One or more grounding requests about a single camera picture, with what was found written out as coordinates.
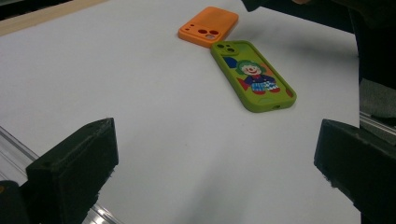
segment orange phone case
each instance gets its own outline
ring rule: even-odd
[[[178,37],[210,48],[223,40],[238,22],[238,15],[218,7],[206,7],[178,30]]]

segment clown illustration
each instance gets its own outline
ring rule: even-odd
[[[266,91],[279,92],[280,88],[276,85],[273,77],[267,76],[265,68],[259,64],[243,60],[236,64],[236,72],[240,75],[247,75],[245,79],[238,78],[239,83],[246,91],[249,87],[255,94],[263,95]]]

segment phone case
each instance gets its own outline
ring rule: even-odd
[[[211,53],[244,107],[265,112],[290,107],[297,95],[248,41],[220,41]]]
[[[224,39],[238,21],[238,15],[217,7],[207,7],[178,30],[178,37],[210,48]]]

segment green phone case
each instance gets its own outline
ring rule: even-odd
[[[282,109],[296,101],[295,91],[250,42],[219,41],[210,51],[247,110]]]

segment white surface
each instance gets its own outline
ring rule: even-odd
[[[204,7],[239,14],[297,92],[253,114],[209,50],[177,38]],[[120,165],[99,203],[125,223],[350,223],[360,214],[313,164],[322,119],[359,125],[353,35],[240,1],[112,0],[0,37],[0,125],[43,154],[113,117]]]

